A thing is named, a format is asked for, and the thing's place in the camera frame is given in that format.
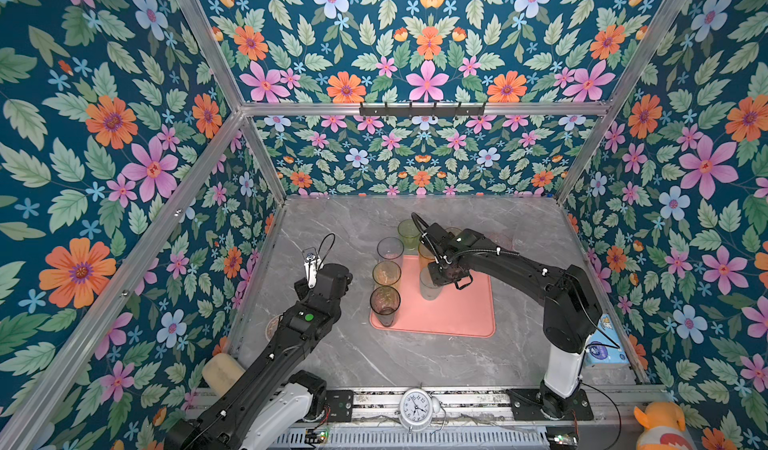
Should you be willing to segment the teal frosted glass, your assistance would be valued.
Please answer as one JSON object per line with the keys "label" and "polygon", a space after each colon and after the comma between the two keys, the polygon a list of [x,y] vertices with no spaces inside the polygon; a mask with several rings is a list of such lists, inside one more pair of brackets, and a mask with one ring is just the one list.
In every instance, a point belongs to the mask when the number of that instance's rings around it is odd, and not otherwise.
{"label": "teal frosted glass", "polygon": [[442,286],[433,282],[429,269],[424,267],[419,274],[419,290],[422,298],[427,301],[434,301],[440,296],[442,289]]}

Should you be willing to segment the short green glass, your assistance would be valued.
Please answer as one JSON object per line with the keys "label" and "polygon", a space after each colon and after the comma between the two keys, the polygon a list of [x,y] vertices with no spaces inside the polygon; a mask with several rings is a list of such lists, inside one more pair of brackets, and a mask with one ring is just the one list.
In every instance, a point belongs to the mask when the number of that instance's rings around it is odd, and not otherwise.
{"label": "short green glass", "polygon": [[405,219],[398,224],[398,236],[406,253],[416,252],[420,244],[420,231],[412,219]]}

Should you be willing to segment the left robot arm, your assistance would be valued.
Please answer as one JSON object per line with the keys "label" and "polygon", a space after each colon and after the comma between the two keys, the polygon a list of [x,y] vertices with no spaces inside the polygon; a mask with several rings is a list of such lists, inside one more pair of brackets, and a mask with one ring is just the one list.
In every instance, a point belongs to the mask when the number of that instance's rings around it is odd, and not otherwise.
{"label": "left robot arm", "polygon": [[177,422],[166,449],[267,449],[292,425],[325,416],[327,383],[296,367],[341,317],[353,275],[340,264],[294,284],[298,301],[281,316],[266,348],[199,417]]}

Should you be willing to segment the clear blue tall glass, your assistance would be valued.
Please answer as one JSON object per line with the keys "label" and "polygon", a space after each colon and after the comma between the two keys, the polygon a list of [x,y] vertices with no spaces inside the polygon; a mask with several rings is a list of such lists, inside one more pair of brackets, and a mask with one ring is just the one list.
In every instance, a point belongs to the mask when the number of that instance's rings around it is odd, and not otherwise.
{"label": "clear blue tall glass", "polygon": [[405,247],[398,237],[386,237],[378,242],[376,253],[379,262],[395,263],[401,266]]}

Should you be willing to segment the tall grey smoky glass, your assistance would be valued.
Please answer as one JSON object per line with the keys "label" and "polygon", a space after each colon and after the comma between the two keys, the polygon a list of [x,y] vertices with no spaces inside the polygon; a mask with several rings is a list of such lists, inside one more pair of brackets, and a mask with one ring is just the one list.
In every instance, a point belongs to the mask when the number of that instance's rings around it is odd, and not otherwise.
{"label": "tall grey smoky glass", "polygon": [[401,296],[393,287],[378,287],[372,292],[369,303],[378,322],[384,328],[389,328],[395,322],[401,305]]}

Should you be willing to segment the tall green glass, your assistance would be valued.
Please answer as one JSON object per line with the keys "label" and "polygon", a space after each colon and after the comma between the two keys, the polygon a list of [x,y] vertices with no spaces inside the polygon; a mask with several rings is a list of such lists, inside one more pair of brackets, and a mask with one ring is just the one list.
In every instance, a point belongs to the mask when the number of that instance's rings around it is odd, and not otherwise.
{"label": "tall green glass", "polygon": [[402,279],[401,267],[394,261],[381,261],[374,266],[372,279],[376,288],[398,289]]}

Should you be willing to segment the tall yellow glass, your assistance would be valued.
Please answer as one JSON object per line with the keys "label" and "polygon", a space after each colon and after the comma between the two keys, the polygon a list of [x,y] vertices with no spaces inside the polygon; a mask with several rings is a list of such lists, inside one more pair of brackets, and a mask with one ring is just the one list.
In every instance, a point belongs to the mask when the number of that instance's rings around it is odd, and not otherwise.
{"label": "tall yellow glass", "polygon": [[434,255],[432,254],[430,249],[423,243],[420,243],[418,246],[418,256],[419,256],[419,267],[421,270],[427,268],[430,263],[434,262]]}

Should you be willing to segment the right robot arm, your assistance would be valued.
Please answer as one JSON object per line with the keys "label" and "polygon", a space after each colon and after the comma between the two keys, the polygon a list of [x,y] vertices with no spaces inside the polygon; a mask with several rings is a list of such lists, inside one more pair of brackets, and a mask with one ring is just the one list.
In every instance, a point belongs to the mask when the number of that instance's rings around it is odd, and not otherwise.
{"label": "right robot arm", "polygon": [[581,391],[589,340],[603,315],[585,270],[539,263],[471,229],[454,234],[415,213],[411,218],[420,242],[434,256],[427,266],[434,284],[461,291],[476,274],[483,274],[522,292],[543,308],[542,328],[550,350],[534,404],[551,420],[569,416]]}

